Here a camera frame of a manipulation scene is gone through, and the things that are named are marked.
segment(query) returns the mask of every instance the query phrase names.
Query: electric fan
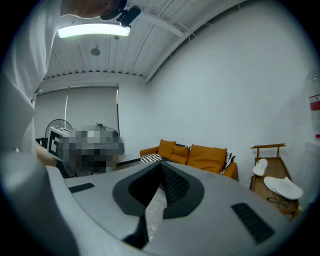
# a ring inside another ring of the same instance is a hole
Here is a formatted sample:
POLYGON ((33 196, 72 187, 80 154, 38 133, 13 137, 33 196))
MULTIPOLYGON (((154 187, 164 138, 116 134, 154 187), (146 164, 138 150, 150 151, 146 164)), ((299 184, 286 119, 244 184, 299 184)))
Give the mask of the electric fan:
POLYGON ((68 130, 73 130, 72 126, 70 125, 70 123, 68 123, 66 120, 63 119, 56 119, 53 120, 51 123, 49 123, 49 125, 47 126, 47 128, 45 129, 45 137, 48 138, 50 135, 50 128, 51 127, 63 127, 65 129, 68 130))

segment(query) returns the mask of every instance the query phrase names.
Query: glasses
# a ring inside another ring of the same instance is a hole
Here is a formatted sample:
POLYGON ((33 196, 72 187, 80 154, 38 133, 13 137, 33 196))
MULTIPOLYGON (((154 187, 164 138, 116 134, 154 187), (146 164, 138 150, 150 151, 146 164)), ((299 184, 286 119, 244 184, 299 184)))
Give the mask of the glasses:
POLYGON ((271 204, 273 204, 275 207, 277 207, 280 210, 288 210, 290 202, 288 200, 281 200, 279 201, 278 199, 274 197, 268 197, 267 201, 271 204))

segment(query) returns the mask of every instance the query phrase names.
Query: white slipper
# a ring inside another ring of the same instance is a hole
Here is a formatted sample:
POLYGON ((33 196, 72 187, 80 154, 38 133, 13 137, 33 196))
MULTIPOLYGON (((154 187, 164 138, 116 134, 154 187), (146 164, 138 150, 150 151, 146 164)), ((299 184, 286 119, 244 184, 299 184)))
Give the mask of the white slipper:
POLYGON ((267 159, 260 159, 258 162, 256 162, 255 167, 253 167, 252 172, 257 176, 264 176, 266 173, 266 169, 268 166, 267 159))
POLYGON ((265 177, 264 184, 271 191, 289 200, 299 199, 304 193, 303 190, 296 186, 288 177, 265 177))

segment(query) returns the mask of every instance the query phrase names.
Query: orange sofa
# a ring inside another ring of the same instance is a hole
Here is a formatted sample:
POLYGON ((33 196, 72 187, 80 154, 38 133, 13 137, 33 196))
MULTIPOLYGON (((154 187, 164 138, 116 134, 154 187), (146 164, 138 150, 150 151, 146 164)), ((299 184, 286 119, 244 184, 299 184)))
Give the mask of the orange sofa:
MULTIPOLYGON (((175 141, 161 140, 159 146, 140 151, 141 158, 149 154, 158 154, 163 160, 220 174, 225 164, 227 149, 192 145, 189 150, 186 146, 177 145, 175 141)), ((239 181, 237 163, 231 162, 223 175, 239 181)))

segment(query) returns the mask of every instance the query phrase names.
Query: sofa cushion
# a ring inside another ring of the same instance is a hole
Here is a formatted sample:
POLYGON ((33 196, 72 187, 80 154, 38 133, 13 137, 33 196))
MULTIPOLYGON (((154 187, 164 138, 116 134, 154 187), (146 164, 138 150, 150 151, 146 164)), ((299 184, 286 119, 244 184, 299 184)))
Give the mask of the sofa cushion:
POLYGON ((173 154, 170 158, 170 161, 177 163, 177 164, 182 164, 186 165, 188 162, 188 157, 184 157, 181 155, 173 154))
POLYGON ((162 156, 163 158, 170 159, 171 156, 174 154, 173 146, 176 144, 175 141, 166 141, 166 140, 160 140, 159 150, 158 154, 162 156))
POLYGON ((173 146, 173 153, 175 155, 188 158, 189 157, 189 149, 186 146, 173 146))
POLYGON ((226 160, 227 149, 192 145, 188 166, 219 174, 226 160))

